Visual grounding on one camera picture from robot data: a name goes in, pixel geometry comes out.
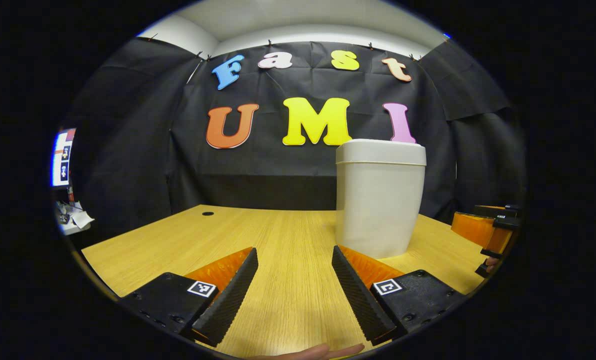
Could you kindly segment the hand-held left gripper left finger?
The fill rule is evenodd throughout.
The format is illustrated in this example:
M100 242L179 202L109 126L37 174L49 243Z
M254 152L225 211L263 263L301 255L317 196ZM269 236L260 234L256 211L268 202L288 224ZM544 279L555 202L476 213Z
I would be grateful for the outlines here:
M258 268L257 250L250 246L186 275L164 272L120 297L119 303L168 332L216 347Z

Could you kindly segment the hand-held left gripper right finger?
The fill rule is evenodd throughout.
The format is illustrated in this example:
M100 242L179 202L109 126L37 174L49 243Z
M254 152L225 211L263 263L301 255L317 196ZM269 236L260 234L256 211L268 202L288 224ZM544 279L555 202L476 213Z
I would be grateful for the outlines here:
M333 247L331 264L373 346L423 329L467 298L425 269L404 273L342 245Z

